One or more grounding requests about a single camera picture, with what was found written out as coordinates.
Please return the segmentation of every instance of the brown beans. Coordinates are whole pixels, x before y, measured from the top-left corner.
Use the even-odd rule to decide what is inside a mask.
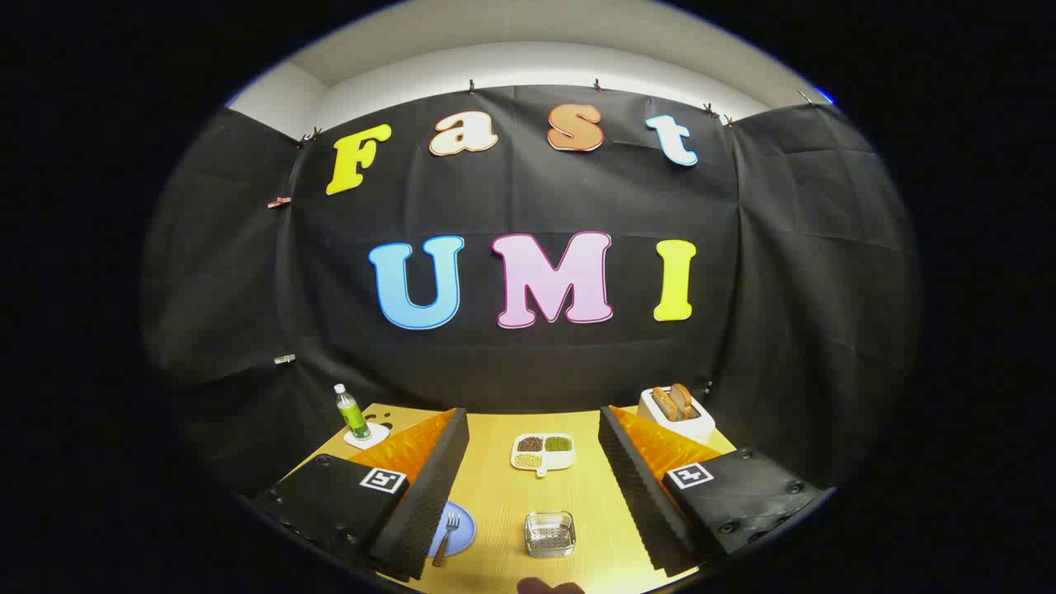
[[[517,451],[540,451],[543,449],[543,440],[540,438],[525,438],[517,443]]]

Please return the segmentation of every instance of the bread slice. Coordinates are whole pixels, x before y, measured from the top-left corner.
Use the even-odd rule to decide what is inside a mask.
[[[675,405],[674,401],[660,388],[653,388],[653,401],[660,407],[660,412],[667,417],[667,421],[681,421],[685,419],[682,411]]]
[[[690,390],[687,390],[685,386],[681,384],[672,384],[671,400],[682,412],[682,416],[684,419],[696,419],[700,416],[697,409],[693,407],[693,396],[690,395]]]

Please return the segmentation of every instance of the yellow grains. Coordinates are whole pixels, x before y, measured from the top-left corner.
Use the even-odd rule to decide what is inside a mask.
[[[530,453],[522,453],[514,458],[513,462],[523,468],[539,468],[543,463],[543,459]]]

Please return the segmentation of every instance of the hand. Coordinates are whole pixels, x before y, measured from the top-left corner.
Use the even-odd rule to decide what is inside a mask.
[[[550,588],[538,577],[526,577],[517,582],[517,594],[586,594],[583,589],[569,581]]]

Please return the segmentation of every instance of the binder clip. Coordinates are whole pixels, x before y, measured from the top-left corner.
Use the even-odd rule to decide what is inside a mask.
[[[310,143],[312,141],[315,141],[316,137],[319,135],[319,132],[321,131],[322,130],[320,130],[319,128],[313,126],[312,133],[301,136],[301,142],[297,143],[297,148],[304,148],[304,145]]]

